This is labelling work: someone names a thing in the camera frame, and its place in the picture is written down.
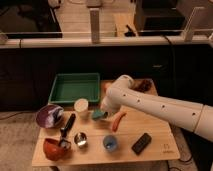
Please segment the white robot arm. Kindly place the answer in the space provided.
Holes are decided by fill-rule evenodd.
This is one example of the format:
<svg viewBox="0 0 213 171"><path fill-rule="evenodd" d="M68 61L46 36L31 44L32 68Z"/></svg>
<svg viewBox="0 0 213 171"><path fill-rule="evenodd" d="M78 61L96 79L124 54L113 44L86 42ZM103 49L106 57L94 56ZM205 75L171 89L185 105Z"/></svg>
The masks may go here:
<svg viewBox="0 0 213 171"><path fill-rule="evenodd" d="M101 109L115 114L122 105L131 107L213 142L213 107L141 93L133 85L132 77L121 75L107 88Z"/></svg>

